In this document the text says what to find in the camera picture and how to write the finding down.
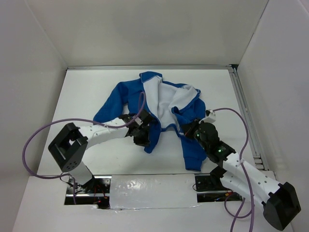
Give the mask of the blue jacket white lining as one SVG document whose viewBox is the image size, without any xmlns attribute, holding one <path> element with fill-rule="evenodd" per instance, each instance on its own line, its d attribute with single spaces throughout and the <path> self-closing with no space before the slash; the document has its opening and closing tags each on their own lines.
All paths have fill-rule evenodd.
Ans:
<svg viewBox="0 0 309 232">
<path fill-rule="evenodd" d="M 152 153 L 160 134 L 173 128 L 181 141 L 185 168 L 199 172 L 207 157 L 206 152 L 196 140 L 186 138 L 181 128 L 205 117 L 206 106 L 200 99 L 200 90 L 192 85 L 165 81 L 157 72 L 140 73 L 138 79 L 118 83 L 93 120 L 105 123 L 119 117 L 124 105 L 131 114 L 136 114 L 142 101 L 141 92 L 146 96 L 144 109 L 154 117 L 150 126 L 150 144 L 144 151 Z"/>
</svg>

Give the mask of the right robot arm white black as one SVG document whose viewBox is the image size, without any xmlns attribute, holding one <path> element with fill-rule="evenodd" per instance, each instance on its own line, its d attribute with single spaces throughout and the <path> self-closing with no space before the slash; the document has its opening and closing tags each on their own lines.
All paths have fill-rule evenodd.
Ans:
<svg viewBox="0 0 309 232">
<path fill-rule="evenodd" d="M 231 146 L 220 140 L 216 127 L 195 120 L 181 126 L 185 137 L 196 140 L 217 167 L 211 172 L 215 189 L 230 189 L 251 203 L 251 213 L 258 208 L 265 220 L 283 231 L 301 211 L 294 186 L 268 177 L 241 158 Z"/>
</svg>

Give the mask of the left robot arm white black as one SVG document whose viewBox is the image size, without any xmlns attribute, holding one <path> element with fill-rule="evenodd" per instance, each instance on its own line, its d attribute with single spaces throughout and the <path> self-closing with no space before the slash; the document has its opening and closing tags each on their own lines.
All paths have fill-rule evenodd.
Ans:
<svg viewBox="0 0 309 232">
<path fill-rule="evenodd" d="M 83 163 L 87 149 L 103 142 L 133 137 L 136 145 L 150 145 L 150 124 L 154 120 L 150 113 L 142 110 L 139 116 L 121 115 L 103 125 L 77 127 L 74 123 L 66 124 L 48 146 L 48 150 L 64 173 L 69 173 L 85 193 L 95 189 L 94 175 Z"/>
</svg>

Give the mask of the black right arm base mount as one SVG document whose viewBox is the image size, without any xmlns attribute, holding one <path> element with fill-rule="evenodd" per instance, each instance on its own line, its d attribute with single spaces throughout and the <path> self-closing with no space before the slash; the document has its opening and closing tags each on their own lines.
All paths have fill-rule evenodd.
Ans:
<svg viewBox="0 0 309 232">
<path fill-rule="evenodd" d="M 210 174 L 195 175 L 195 183 L 192 188 L 196 192 L 225 190 L 219 180 Z"/>
</svg>

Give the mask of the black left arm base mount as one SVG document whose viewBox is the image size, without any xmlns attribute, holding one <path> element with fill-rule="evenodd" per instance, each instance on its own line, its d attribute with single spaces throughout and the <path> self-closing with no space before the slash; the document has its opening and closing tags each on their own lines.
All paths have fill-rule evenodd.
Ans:
<svg viewBox="0 0 309 232">
<path fill-rule="evenodd" d="M 82 188 L 81 185 L 73 183 L 69 177 L 60 180 L 66 184 L 64 205 L 93 205 L 98 209 L 110 209 L 110 187 L 111 175 L 94 176 L 94 184 L 90 190 Z"/>
</svg>

